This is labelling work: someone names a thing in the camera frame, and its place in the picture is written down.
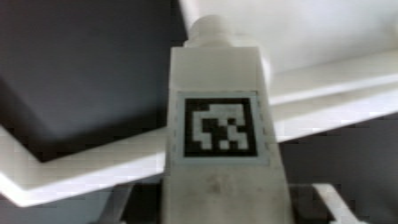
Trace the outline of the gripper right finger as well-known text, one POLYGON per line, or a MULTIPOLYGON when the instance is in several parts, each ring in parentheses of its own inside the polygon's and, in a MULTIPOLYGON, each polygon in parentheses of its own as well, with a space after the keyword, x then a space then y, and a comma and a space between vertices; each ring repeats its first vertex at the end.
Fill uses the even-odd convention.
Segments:
POLYGON ((363 224, 349 208, 334 186, 326 183, 317 183, 313 187, 334 217, 331 224, 363 224))

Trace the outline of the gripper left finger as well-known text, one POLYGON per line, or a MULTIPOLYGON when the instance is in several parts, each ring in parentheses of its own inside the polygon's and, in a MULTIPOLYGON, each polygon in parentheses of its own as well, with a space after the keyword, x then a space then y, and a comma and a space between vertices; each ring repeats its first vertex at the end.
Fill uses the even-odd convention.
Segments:
POLYGON ((132 184, 118 185, 105 204, 103 212, 95 224, 121 224, 123 213, 132 195, 132 184))

